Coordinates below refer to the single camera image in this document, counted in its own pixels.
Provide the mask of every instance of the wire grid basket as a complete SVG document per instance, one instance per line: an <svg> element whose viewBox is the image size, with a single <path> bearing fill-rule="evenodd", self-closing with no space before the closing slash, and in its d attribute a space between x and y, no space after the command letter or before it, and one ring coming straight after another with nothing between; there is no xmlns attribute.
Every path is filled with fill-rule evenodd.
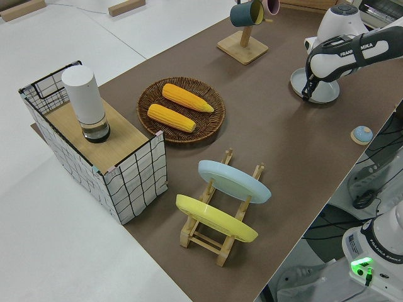
<svg viewBox="0 0 403 302"><path fill-rule="evenodd" d="M164 135L156 133L102 174L46 118L49 111L69 101L61 80L62 73L66 68L79 64L81 62L76 61L66 65L21 88L19 93L59 162L123 225L167 190Z"/></svg>

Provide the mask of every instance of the round woven tray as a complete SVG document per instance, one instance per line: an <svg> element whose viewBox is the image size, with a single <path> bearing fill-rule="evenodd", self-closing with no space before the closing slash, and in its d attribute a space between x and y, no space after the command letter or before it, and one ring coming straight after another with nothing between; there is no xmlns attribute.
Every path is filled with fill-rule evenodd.
<svg viewBox="0 0 403 302"><path fill-rule="evenodd" d="M201 97L214 108L214 112L198 112L164 98L162 88L167 83L177 85ZM192 133L187 133L150 119L147 116L147 111L153 103L175 110L192 119L196 123L195 130ZM142 93L137 103L137 115L141 124L152 134L162 130L164 138L168 142L193 143L212 136L220 128L225 117L225 106L221 96L204 82L187 77L170 77L155 82Z"/></svg>

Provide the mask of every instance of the wooden stand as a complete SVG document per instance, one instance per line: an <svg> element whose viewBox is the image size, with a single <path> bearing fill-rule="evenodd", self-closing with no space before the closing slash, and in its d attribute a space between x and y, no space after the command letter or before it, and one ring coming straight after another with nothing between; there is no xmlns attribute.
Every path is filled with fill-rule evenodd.
<svg viewBox="0 0 403 302"><path fill-rule="evenodd" d="M218 42L217 47L240 63L247 65L268 51L268 47L251 37L252 26L237 31Z"/></svg>
<svg viewBox="0 0 403 302"><path fill-rule="evenodd" d="M6 9L5 11L1 11L0 15L5 22L8 22L45 7L46 3L44 0L31 0L14 6L13 8Z"/></svg>
<svg viewBox="0 0 403 302"><path fill-rule="evenodd" d="M225 157L222 159L221 163L228 165L229 161L231 160L231 157L232 157L232 149L230 148L229 150L225 151ZM264 169L263 164L257 165L253 173L253 178L259 179L263 169ZM202 196L200 196L199 200L203 203L209 204L211 198L213 197L214 192L215 188L213 187L213 180L211 180L207 184L207 187L205 188ZM245 201L241 201L241 204L239 205L237 213L235 215L235 218L237 218L239 221L242 221L244 219L245 212L247 210L247 207L249 206L250 200L251 198L248 197ZM218 255L216 264L222 267L228 258L232 245L234 244L235 237L226 236L223 243L218 243L215 240L198 232L196 230L198 225L199 225L198 220L188 216L188 219L181 230L180 235L181 246L187 248L191 241L197 243L198 245L201 245L202 247Z"/></svg>
<svg viewBox="0 0 403 302"><path fill-rule="evenodd" d="M131 11L145 5L145 0L126 0L108 8L109 14L112 17Z"/></svg>

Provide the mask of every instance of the mug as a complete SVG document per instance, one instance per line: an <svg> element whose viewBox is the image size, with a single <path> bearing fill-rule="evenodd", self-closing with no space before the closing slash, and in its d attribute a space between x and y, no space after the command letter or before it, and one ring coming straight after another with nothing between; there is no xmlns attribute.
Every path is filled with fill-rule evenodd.
<svg viewBox="0 0 403 302"><path fill-rule="evenodd" d="M233 6L230 12L231 23L236 27L258 25L262 23L264 9L260 0L252 0Z"/></svg>
<svg viewBox="0 0 403 302"><path fill-rule="evenodd" d="M280 0L263 0L264 15L277 14L280 9Z"/></svg>

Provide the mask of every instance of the corn cob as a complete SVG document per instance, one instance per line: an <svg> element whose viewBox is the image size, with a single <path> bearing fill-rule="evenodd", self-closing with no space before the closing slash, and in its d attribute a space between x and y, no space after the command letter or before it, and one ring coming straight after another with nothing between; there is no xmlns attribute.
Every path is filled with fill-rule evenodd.
<svg viewBox="0 0 403 302"><path fill-rule="evenodd" d="M193 120L159 104L151 104L147 115L153 120L185 132L191 133L196 128L196 123Z"/></svg>
<svg viewBox="0 0 403 302"><path fill-rule="evenodd" d="M200 112L213 112L212 108L204 99L199 98L197 95L180 88L174 84L165 84L162 88L162 96L176 104L184 107L200 111Z"/></svg>

